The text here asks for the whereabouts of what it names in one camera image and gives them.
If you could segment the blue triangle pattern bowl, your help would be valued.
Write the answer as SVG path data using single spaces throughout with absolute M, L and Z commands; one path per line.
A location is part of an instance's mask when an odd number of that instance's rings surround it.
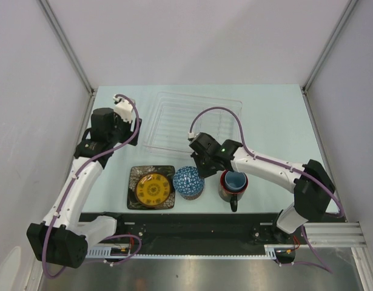
M 199 198 L 204 186 L 204 179 L 199 176 L 198 169 L 193 166 L 181 167 L 173 176 L 174 189 L 181 197 L 189 201 Z

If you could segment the clear wire dish rack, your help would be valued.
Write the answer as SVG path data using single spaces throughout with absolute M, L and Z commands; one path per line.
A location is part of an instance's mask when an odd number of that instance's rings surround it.
M 203 110 L 221 107 L 241 115 L 243 103 L 238 100 L 211 98 L 170 92 L 159 92 L 150 112 L 144 146 L 153 151 L 175 156 L 188 156 L 188 133 L 208 133 L 218 142 L 239 139 L 235 118 L 225 110 Z

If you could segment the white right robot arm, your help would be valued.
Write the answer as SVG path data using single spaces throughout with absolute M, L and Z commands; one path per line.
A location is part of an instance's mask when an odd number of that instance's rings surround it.
M 305 164 L 273 159 L 230 139 L 219 144 L 207 133 L 189 133 L 188 140 L 201 178 L 225 171 L 245 173 L 294 195 L 294 202 L 278 215 L 272 228 L 272 237 L 278 243 L 288 242 L 308 221 L 322 218 L 334 198 L 335 186 L 324 167 L 313 159 Z

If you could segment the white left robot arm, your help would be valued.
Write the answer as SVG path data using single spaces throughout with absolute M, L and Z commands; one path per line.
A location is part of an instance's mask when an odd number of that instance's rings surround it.
M 132 104 L 93 111 L 57 200 L 41 223 L 31 223 L 27 229 L 31 248 L 43 265 L 77 268 L 95 244 L 106 238 L 115 243 L 125 238 L 126 227 L 112 216 L 98 216 L 83 227 L 78 223 L 109 158 L 123 146 L 137 145 L 140 125 L 141 118 Z

